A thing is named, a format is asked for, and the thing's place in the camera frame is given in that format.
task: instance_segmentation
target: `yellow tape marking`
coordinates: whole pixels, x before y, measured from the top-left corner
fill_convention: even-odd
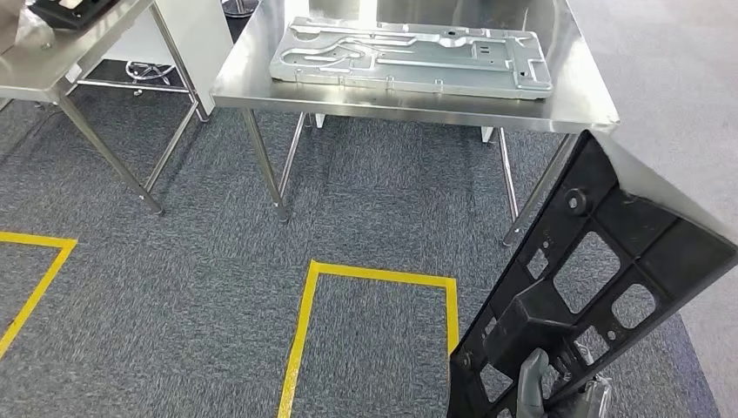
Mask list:
[[[64,264],[64,262],[69,257],[71,250],[77,245],[77,240],[41,237],[37,235],[28,235],[25,233],[0,232],[0,242],[25,244],[28,246],[51,246],[61,249],[57,257],[51,263],[51,267],[49,267],[49,270],[46,271],[43,278],[41,278],[41,281],[38,282],[38,285],[36,285],[36,288],[33,289],[33,293],[30,294],[28,300],[26,300],[25,304],[23,304],[23,307],[21,308],[20,312],[18,312],[18,315],[16,315],[16,318],[10,323],[8,329],[5,330],[3,338],[0,338],[1,360],[5,352],[8,351],[8,347],[10,347],[11,342],[13,342],[13,339],[16,338],[16,335],[18,335],[21,327],[30,316],[30,313],[33,312],[33,308],[35,308],[36,304],[41,300],[41,296],[44,296],[44,292],[46,292],[46,289],[51,284],[51,281],[54,280],[54,277],[57,275],[59,269],[62,268],[62,264]]]
[[[307,325],[310,321],[310,310],[312,300],[315,297],[315,289],[318,286],[320,274],[332,274],[336,276],[353,277],[369,280],[393,281],[409,285],[433,286],[446,289],[446,333],[448,334],[448,354],[456,348],[459,343],[459,319],[456,307],[456,280],[450,277],[429,276],[426,274],[391,272],[389,270],[378,270],[373,268],[341,266],[337,264],[320,263],[310,261],[310,268],[305,279],[305,291],[298,313],[298,326],[295,331],[295,339],[292,343],[292,351],[287,361],[285,372],[285,384],[282,386],[282,397],[279,399],[278,418],[290,418],[292,415],[292,402],[295,399],[295,389],[298,383],[298,373],[302,354],[305,348],[307,336]]]

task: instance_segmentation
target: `metal plate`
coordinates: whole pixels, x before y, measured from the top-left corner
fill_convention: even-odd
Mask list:
[[[434,24],[295,17],[273,78],[492,98],[547,98],[551,76],[535,33]]]

